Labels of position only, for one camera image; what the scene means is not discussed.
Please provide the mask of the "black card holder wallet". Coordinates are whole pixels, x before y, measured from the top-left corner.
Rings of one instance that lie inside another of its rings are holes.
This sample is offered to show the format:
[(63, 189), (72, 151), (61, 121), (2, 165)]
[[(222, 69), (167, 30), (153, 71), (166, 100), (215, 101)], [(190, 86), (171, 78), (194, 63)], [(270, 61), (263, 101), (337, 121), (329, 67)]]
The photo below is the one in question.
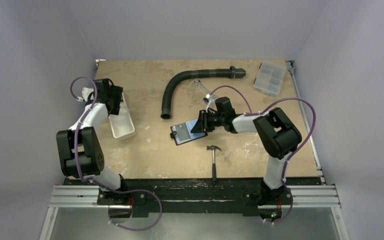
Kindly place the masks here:
[(206, 137), (207, 133), (192, 133), (191, 130), (198, 119), (176, 124), (170, 127), (170, 138), (174, 140), (176, 146)]

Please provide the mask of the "black credit card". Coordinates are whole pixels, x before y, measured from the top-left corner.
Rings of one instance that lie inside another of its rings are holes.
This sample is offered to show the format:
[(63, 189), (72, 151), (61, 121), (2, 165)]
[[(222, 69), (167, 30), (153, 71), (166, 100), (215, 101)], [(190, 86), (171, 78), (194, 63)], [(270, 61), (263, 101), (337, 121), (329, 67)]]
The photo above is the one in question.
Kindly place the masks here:
[(177, 132), (177, 139), (180, 142), (189, 140), (191, 138), (190, 130), (188, 129), (188, 125), (186, 122), (175, 125), (175, 131)]

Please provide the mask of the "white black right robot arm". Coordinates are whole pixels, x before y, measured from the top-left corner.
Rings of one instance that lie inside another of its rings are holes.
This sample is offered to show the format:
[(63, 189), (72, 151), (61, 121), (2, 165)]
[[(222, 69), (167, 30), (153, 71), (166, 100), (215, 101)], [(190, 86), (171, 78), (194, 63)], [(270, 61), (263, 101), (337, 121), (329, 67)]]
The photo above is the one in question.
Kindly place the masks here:
[(302, 135), (285, 112), (276, 107), (277, 100), (259, 113), (237, 114), (231, 100), (224, 96), (215, 100), (216, 109), (200, 110), (192, 134), (207, 134), (216, 127), (232, 134), (257, 133), (268, 153), (266, 173), (258, 194), (260, 203), (272, 204), (286, 189), (286, 170), (289, 159), (299, 150)]

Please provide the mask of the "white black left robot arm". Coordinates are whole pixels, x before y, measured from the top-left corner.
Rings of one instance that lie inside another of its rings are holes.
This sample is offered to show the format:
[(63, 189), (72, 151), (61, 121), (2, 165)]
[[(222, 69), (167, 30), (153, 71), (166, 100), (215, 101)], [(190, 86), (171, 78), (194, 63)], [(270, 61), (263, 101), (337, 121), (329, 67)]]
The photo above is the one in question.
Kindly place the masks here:
[(128, 187), (122, 175), (105, 166), (104, 153), (96, 129), (110, 115), (120, 112), (123, 88), (109, 78), (92, 80), (92, 90), (86, 96), (77, 96), (84, 102), (79, 119), (67, 130), (56, 134), (61, 171), (66, 177), (91, 183), (118, 205), (129, 199)]

